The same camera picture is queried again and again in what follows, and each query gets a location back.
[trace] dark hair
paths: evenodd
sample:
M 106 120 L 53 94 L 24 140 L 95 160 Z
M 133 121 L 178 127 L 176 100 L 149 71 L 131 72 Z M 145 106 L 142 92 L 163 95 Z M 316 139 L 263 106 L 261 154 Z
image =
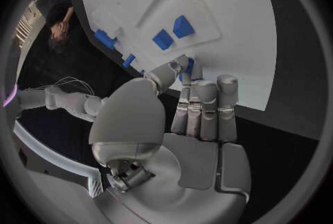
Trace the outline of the dark hair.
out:
M 67 37 L 61 39 L 52 39 L 50 36 L 48 46 L 51 52 L 62 53 L 65 50 Z

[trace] person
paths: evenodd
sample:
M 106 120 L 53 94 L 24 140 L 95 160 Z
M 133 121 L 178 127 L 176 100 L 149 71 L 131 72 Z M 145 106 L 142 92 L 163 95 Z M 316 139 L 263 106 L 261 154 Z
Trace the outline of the person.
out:
M 69 0 L 62 0 L 55 4 L 47 14 L 46 24 L 51 31 L 49 49 L 62 53 L 68 40 L 68 34 L 75 26 L 74 7 Z

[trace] blue plastic piece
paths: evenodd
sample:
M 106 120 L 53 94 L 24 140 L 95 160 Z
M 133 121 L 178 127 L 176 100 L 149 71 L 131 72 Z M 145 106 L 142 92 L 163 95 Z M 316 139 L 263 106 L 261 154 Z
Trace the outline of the blue plastic piece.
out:
M 185 16 L 180 16 L 175 20 L 173 32 L 180 39 L 194 33 L 194 28 Z
M 117 42 L 117 38 L 111 39 L 106 32 L 100 29 L 96 31 L 95 38 L 102 42 L 109 49 L 114 50 L 114 44 Z
M 189 58 L 189 66 L 188 66 L 188 68 L 185 70 L 185 73 L 190 74 L 190 73 L 192 72 L 193 65 L 194 65 L 194 60 L 193 60 L 192 58 Z
M 135 56 L 130 54 L 129 57 L 123 63 L 123 67 L 128 68 L 132 61 L 135 59 Z
M 162 50 L 168 49 L 171 44 L 173 44 L 173 39 L 170 35 L 162 29 L 157 35 L 153 38 L 153 41 L 160 47 Z

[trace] purple light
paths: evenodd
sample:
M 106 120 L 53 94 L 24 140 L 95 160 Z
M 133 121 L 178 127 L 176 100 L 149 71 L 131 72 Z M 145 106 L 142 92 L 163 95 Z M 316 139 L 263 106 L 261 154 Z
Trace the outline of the purple light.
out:
M 5 107 L 7 104 L 9 104 L 12 101 L 12 99 L 14 99 L 16 93 L 17 93 L 17 84 L 14 85 L 12 93 L 3 101 L 3 107 Z

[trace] wire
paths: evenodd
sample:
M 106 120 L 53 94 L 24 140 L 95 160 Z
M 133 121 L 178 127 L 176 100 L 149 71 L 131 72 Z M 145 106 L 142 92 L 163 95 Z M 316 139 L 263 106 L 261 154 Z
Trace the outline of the wire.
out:
M 64 77 L 64 78 L 60 79 L 59 81 L 55 82 L 54 84 L 39 86 L 39 87 L 36 87 L 36 88 L 28 88 L 28 89 L 45 89 L 45 88 L 50 87 L 50 86 L 61 86 L 61 85 L 69 84 L 69 83 L 72 83 L 72 82 L 81 83 L 87 89 L 87 91 L 90 93 L 90 95 L 95 96 L 94 90 L 92 89 L 92 87 L 87 82 L 82 81 L 82 80 L 77 79 L 77 78 L 74 78 L 74 77 Z

